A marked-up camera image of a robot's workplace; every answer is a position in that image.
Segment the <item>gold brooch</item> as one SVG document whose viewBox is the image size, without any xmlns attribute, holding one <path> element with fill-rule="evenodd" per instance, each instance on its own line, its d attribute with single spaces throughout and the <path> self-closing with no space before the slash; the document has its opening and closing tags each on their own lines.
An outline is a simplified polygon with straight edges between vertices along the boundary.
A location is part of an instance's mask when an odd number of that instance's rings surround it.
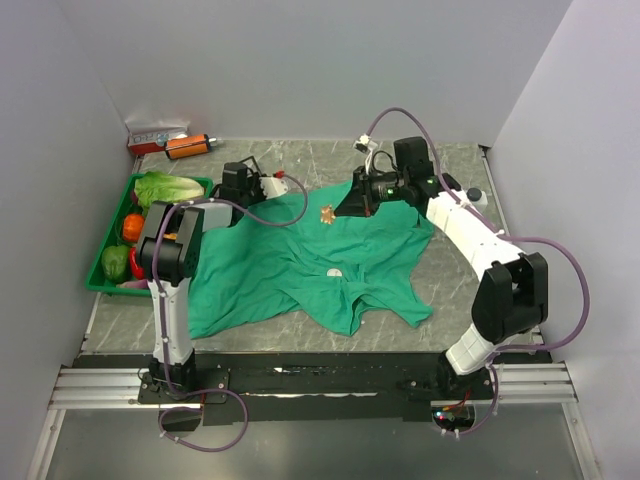
<svg viewBox="0 0 640 480">
<path fill-rule="evenodd" d="M 326 205 L 321 208 L 321 222 L 323 224 L 331 225 L 336 219 L 334 210 L 331 205 Z"/>
</svg>

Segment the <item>green garment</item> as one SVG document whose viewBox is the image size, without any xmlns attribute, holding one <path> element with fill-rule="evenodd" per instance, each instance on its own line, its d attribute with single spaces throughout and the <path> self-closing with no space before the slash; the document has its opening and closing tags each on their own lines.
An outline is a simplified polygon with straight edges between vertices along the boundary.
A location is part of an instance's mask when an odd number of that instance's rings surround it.
<svg viewBox="0 0 640 480">
<path fill-rule="evenodd" d="M 427 320 L 434 310 L 410 275 L 433 225 L 403 202 L 386 203 L 370 218 L 323 224 L 321 208 L 339 203 L 349 188 L 287 194 L 253 206 L 253 218 L 205 233 L 189 288 L 191 337 L 298 310 L 344 336 L 354 335 L 373 310 L 392 311 L 413 328 Z M 343 276 L 329 277 L 330 268 Z"/>
</svg>

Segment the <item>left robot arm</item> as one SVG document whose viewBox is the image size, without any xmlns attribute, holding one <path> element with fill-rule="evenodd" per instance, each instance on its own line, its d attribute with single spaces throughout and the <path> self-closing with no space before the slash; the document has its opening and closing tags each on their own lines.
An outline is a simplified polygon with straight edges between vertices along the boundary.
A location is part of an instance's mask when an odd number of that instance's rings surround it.
<svg viewBox="0 0 640 480">
<path fill-rule="evenodd" d="M 155 201 L 136 246 L 136 262 L 151 292 L 155 346 L 150 384 L 185 402 L 198 388 L 194 346 L 188 328 L 188 291 L 203 234 L 235 226 L 248 207 L 266 199 L 266 175 L 254 157 L 229 162 L 209 196 L 183 203 Z"/>
</svg>

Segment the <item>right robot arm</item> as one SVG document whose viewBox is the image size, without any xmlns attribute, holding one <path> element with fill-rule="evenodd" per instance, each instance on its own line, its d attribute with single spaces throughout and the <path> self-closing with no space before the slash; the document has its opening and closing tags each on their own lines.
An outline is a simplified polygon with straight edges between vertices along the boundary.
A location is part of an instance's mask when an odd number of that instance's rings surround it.
<svg viewBox="0 0 640 480">
<path fill-rule="evenodd" d="M 368 218 L 382 204 L 402 201 L 448 237 L 479 280 L 471 324 L 440 354 L 430 384 L 443 396 L 459 398 L 498 348 L 547 319 L 548 264 L 541 254 L 524 253 L 483 223 L 477 208 L 481 191 L 465 190 L 450 174 L 438 173 L 424 138 L 395 141 L 388 171 L 376 167 L 380 151 L 370 136 L 362 135 L 354 147 L 365 153 L 365 161 L 329 217 Z"/>
</svg>

